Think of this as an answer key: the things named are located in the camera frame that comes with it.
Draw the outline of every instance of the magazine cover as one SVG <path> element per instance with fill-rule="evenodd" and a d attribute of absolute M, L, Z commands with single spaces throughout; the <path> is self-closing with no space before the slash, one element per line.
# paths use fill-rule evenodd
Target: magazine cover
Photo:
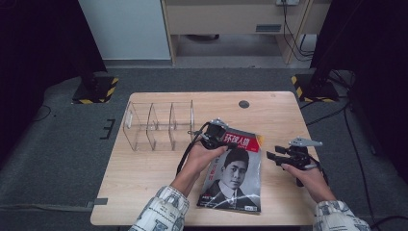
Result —
<path fill-rule="evenodd" d="M 198 206 L 261 212 L 261 145 L 263 138 L 228 128 L 223 141 L 238 147 L 215 158 L 208 168 Z"/>

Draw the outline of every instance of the gray carpet floor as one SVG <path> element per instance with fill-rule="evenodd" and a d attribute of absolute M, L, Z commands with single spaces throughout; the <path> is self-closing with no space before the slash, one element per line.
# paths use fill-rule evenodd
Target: gray carpet floor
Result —
<path fill-rule="evenodd" d="M 0 172 L 0 205 L 52 204 L 86 207 L 93 201 L 109 162 L 127 100 L 143 91 L 242 91 L 288 90 L 291 77 L 310 73 L 290 68 L 112 68 L 119 79 L 108 103 L 71 104 L 79 78 L 64 81 L 45 93 L 44 106 L 21 138 Z M 339 95 L 346 92 L 336 86 Z M 301 112 L 306 123 L 340 110 L 347 102 L 314 103 Z M 319 158 L 335 195 L 360 218 L 372 223 L 370 206 L 377 220 L 392 215 L 408 216 L 408 186 L 397 175 L 386 156 L 371 154 L 370 143 L 356 115 L 350 110 L 308 126 Z M 115 119 L 107 140 L 104 127 Z M 359 158 L 347 131 L 349 124 Z M 359 166 L 361 159 L 368 185 L 370 206 Z M 88 212 L 56 212 L 32 208 L 0 209 L 3 230 L 127 230 L 129 227 L 100 227 L 89 222 Z M 394 219 L 381 230 L 406 230 L 408 221 Z"/>

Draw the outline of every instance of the black cable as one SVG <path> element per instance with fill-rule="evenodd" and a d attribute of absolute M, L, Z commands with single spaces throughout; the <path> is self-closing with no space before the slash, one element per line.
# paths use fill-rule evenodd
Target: black cable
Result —
<path fill-rule="evenodd" d="M 311 102 L 311 103 L 305 105 L 304 107 L 309 106 L 309 105 L 311 105 L 312 103 L 314 103 L 314 102 Z M 371 219 L 372 219 L 372 221 L 373 221 L 373 225 L 371 225 L 370 228 L 371 228 L 371 229 L 377 228 L 379 231 L 381 231 L 379 225 L 382 224 L 382 223 L 384 223 L 384 222 L 387 222 L 387 221 L 392 220 L 392 219 L 397 219 L 397 218 L 407 219 L 407 220 L 408 220 L 408 218 L 407 218 L 407 217 L 404 217 L 404 216 L 389 216 L 389 217 L 386 217 L 386 218 L 382 218 L 382 219 L 379 220 L 379 221 L 376 221 L 376 220 L 375 220 L 375 216 L 374 216 L 374 214 L 373 214 L 372 207 L 371 207 L 370 195 L 369 195 L 369 189 L 368 189 L 368 186 L 367 186 L 366 175 L 365 175 L 365 173 L 364 173 L 364 169 L 363 169 L 363 165 L 362 165 L 362 162 L 361 162 L 360 154 L 359 154 L 359 152 L 358 152 L 358 150 L 357 150 L 357 146 L 356 146 L 355 141 L 354 141 L 354 138 L 353 138 L 353 136 L 352 136 L 351 129 L 350 129 L 350 127 L 349 127 L 348 120 L 347 120 L 347 116 L 346 116 L 346 109 L 347 109 L 347 106 L 348 106 L 349 104 L 350 104 L 350 102 L 347 102 L 347 104 L 346 104 L 341 110 L 339 110 L 339 111 L 337 111 L 337 112 L 335 112 L 335 113 L 332 113 L 332 114 L 330 114 L 330 115 L 326 115 L 326 116 L 324 116 L 324 117 L 322 117 L 322 118 L 320 118 L 320 119 L 317 119 L 317 120 L 315 120 L 315 121 L 313 121 L 313 122 L 310 122 L 310 123 L 308 123 L 308 124 L 306 124 L 306 125 L 311 125 L 311 124 L 317 123 L 317 122 L 321 121 L 322 119 L 328 118 L 328 117 L 330 117 L 330 116 L 337 115 L 337 114 L 338 114 L 339 112 L 341 112 L 341 111 L 344 112 L 345 125 L 346 125 L 346 127 L 347 127 L 348 134 L 350 135 L 351 142 L 352 142 L 352 144 L 353 144 L 353 148 L 354 148 L 354 151 L 355 151 L 355 153 L 356 153 L 357 161 L 358 161 L 358 164 L 359 164 L 359 167 L 360 167 L 360 170 L 361 170 L 361 174 L 362 174 L 362 178 L 363 178 L 363 183 L 364 183 L 365 194 L 366 194 L 366 198 L 367 198 L 367 202 L 368 202 L 369 210 L 370 210 L 370 216 L 371 216 Z"/>
<path fill-rule="evenodd" d="M 313 54 L 303 54 L 302 53 L 302 50 L 301 49 L 299 49 L 299 47 L 297 46 L 297 43 L 296 43 L 296 39 L 294 38 L 294 36 L 293 36 L 293 33 L 292 33 L 292 31 L 291 31 L 291 28 L 289 27 L 289 24 L 288 24 L 288 21 L 287 21 L 287 12 L 288 12 L 288 5 L 286 4 L 286 1 L 284 0 L 283 1 L 283 8 L 284 8 L 284 19 L 285 19 L 285 25 L 284 25 L 284 38 L 285 38 L 285 28 L 288 28 L 288 31 L 289 31 L 289 33 L 290 33 L 290 36 L 292 37 L 292 39 L 293 39 L 293 41 L 294 41 L 294 47 L 296 47 L 296 49 L 297 49 L 297 51 L 299 52 L 299 54 L 300 55 L 302 55 L 302 56 L 304 56 L 304 57 L 312 57 L 313 56 Z"/>
<path fill-rule="evenodd" d="M 315 51 L 304 51 L 304 50 L 302 49 L 303 42 L 304 42 L 305 39 L 306 39 L 306 35 L 303 35 L 302 41 L 300 42 L 299 49 L 300 49 L 300 51 L 302 51 L 302 52 L 311 53 L 311 55 L 313 56 L 313 54 L 315 53 Z"/>
<path fill-rule="evenodd" d="M 339 81 L 341 82 L 341 85 L 342 85 L 343 87 L 345 87 L 347 90 L 350 90 L 350 89 L 351 89 L 352 84 L 351 84 L 351 83 L 348 84 L 348 83 L 345 81 L 345 79 L 343 78 L 343 76 L 339 73 L 338 70 L 331 70 L 331 71 L 339 78 Z"/>
<path fill-rule="evenodd" d="M 303 52 L 302 52 L 302 51 L 299 49 L 299 47 L 297 46 L 297 44 L 296 44 L 296 39 L 293 37 L 291 28 L 289 28 L 288 21 L 287 21 L 287 3 L 286 3 L 286 0 L 283 0 L 283 1 L 282 1 L 282 4 L 283 4 L 283 11 L 284 11 L 283 38 L 284 38 L 285 42 L 286 42 L 286 43 L 288 44 L 288 46 L 291 48 L 292 53 L 293 53 L 294 57 L 295 57 L 297 60 L 299 60 L 299 61 L 301 61 L 301 62 L 311 61 L 312 59 L 300 60 L 300 59 L 296 56 L 296 54 L 295 54 L 295 52 L 294 52 L 294 50 L 293 50 L 293 46 L 296 47 L 296 49 L 297 49 L 297 51 L 299 52 L 299 54 L 302 55 L 303 57 L 311 57 L 311 56 L 313 56 L 313 54 L 303 54 Z M 288 40 L 286 39 L 286 28 L 288 28 L 289 33 L 290 33 L 290 35 L 291 35 L 291 37 L 292 37 L 292 39 L 293 39 L 293 41 L 294 41 L 294 45 L 293 45 L 293 46 L 291 46 L 290 43 L 288 42 Z"/>
<path fill-rule="evenodd" d="M 390 220 L 392 220 L 392 219 L 396 219 L 396 218 L 407 219 L 407 220 L 408 220 L 408 218 L 407 218 L 407 217 L 404 217 L 404 216 L 389 216 L 389 217 L 386 217 L 386 218 L 382 218 L 382 219 L 379 220 L 378 222 L 374 223 L 373 225 L 370 226 L 370 228 L 371 228 L 371 229 L 374 229 L 374 228 L 377 227 L 378 225 L 380 225 L 380 224 L 382 224 L 382 223 L 385 223 L 385 222 L 387 222 L 387 221 L 390 221 Z"/>
<path fill-rule="evenodd" d="M 365 193 L 366 193 L 366 199 L 367 199 L 367 203 L 368 203 L 368 205 L 369 205 L 369 210 L 370 210 L 371 219 L 372 219 L 373 223 L 376 223 L 376 221 L 375 221 L 375 216 L 374 216 L 374 213 L 373 213 L 372 207 L 371 207 L 371 200 L 370 200 L 370 195 L 369 195 L 369 189 L 368 189 L 368 187 L 367 187 L 366 174 L 364 173 L 363 164 L 362 164 L 362 162 L 361 162 L 360 154 L 359 154 L 359 152 L 358 152 L 358 150 L 357 150 L 357 146 L 356 146 L 356 144 L 355 144 L 353 135 L 352 135 L 352 133 L 351 133 L 350 126 L 348 125 L 346 107 L 344 107 L 344 121 L 345 121 L 345 126 L 347 127 L 348 134 L 350 135 L 351 142 L 352 142 L 352 144 L 353 144 L 354 152 L 355 152 L 356 157 L 357 157 L 357 162 L 358 162 L 359 167 L 360 167 L 361 175 L 362 175 L 362 178 L 363 178 L 364 191 L 365 191 Z"/>
<path fill-rule="evenodd" d="M 322 121 L 322 120 L 324 120 L 324 119 L 326 119 L 326 118 L 329 118 L 329 117 L 331 117 L 331 116 L 338 115 L 338 114 L 341 113 L 342 110 L 344 110 L 349 104 L 350 104 L 350 102 L 348 101 L 348 102 L 344 105 L 344 107 L 342 107 L 340 110 L 338 110 L 338 111 L 336 111 L 336 112 L 334 112 L 334 113 L 331 113 L 331 114 L 329 114 L 329 115 L 325 115 L 325 116 L 323 116 L 323 117 L 321 117 L 321 118 L 318 118 L 318 119 L 316 119 L 316 120 L 314 120 L 314 121 L 312 121 L 312 122 L 306 123 L 306 126 L 310 126 L 310 125 L 312 125 L 312 124 L 318 123 L 318 122 L 320 122 L 320 121 Z"/>
<path fill-rule="evenodd" d="M 200 134 L 202 133 L 203 129 L 205 128 L 205 126 L 207 126 L 208 124 L 210 124 L 210 122 L 206 122 L 204 123 L 204 125 L 201 126 L 200 130 L 198 130 L 195 133 L 195 137 L 194 139 L 192 139 L 191 143 L 189 144 L 189 146 L 186 148 L 186 151 L 183 154 L 183 157 L 180 160 L 180 163 L 177 167 L 177 172 L 176 175 L 178 175 L 178 173 L 181 171 L 181 168 L 183 167 L 183 164 L 186 162 L 187 156 L 189 156 L 189 153 L 192 149 L 192 147 L 195 145 L 196 142 L 198 142 L 198 137 L 200 136 Z"/>
<path fill-rule="evenodd" d="M 312 105 L 312 104 L 314 104 L 316 102 L 318 102 L 318 101 L 313 101 L 313 102 L 310 102 L 310 103 L 308 103 L 306 105 L 303 105 L 302 107 L 300 107 L 300 110 L 302 110 L 302 109 L 306 108 L 307 106 Z"/>
<path fill-rule="evenodd" d="M 47 113 L 47 115 L 45 115 L 45 116 L 44 116 L 44 117 L 42 117 L 42 118 L 35 119 L 35 120 L 33 120 L 33 122 L 39 122 L 39 121 L 42 121 L 43 119 L 45 119 L 45 118 L 47 118 L 48 116 L 50 116 L 50 114 L 51 114 L 51 108 L 50 108 L 50 107 L 48 107 L 48 106 L 46 106 L 46 105 L 42 105 L 41 107 L 44 107 L 44 108 L 47 108 L 47 109 L 48 109 L 48 113 Z"/>

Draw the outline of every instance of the hand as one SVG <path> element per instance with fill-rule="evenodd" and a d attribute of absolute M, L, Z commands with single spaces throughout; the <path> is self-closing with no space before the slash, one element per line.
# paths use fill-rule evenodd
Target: hand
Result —
<path fill-rule="evenodd" d="M 204 170 L 215 157 L 220 156 L 226 150 L 227 146 L 208 150 L 201 142 L 197 142 L 192 147 L 183 168 L 170 186 L 187 197 L 195 181 L 200 176 L 201 171 Z"/>
<path fill-rule="evenodd" d="M 309 195 L 317 202 L 336 200 L 336 196 L 332 193 L 322 173 L 318 168 L 309 170 L 299 170 L 291 165 L 282 164 L 282 168 L 292 176 L 299 179 L 304 187 L 309 192 Z"/>

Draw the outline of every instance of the left hand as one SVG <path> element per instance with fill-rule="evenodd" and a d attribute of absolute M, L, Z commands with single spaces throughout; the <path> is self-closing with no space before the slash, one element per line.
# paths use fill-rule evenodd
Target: left hand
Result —
<path fill-rule="evenodd" d="M 215 157 L 224 153 L 227 148 L 227 146 L 221 146 L 217 149 L 208 150 L 201 142 L 197 142 L 192 147 L 183 168 L 170 186 L 187 197 L 195 181 L 200 176 L 201 171 L 204 170 Z"/>
<path fill-rule="evenodd" d="M 208 150 L 201 142 L 197 142 L 191 149 L 189 157 L 183 166 L 183 170 L 188 170 L 191 174 L 199 174 L 210 162 L 227 150 L 227 146 Z"/>

